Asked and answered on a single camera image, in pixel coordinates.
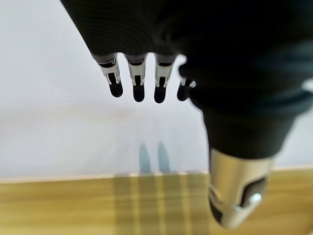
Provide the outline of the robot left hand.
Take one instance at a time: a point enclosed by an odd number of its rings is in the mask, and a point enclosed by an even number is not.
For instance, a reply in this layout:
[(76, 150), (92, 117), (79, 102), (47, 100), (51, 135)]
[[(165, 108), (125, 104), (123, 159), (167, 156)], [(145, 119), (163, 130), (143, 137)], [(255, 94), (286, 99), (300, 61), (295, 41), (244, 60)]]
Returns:
[(145, 60), (156, 58), (155, 102), (165, 99), (176, 57), (179, 100), (203, 113), (209, 143), (209, 204), (224, 228), (261, 203), (294, 120), (313, 104), (310, 0), (64, 0), (114, 97), (123, 93), (117, 54), (127, 59), (137, 102)]

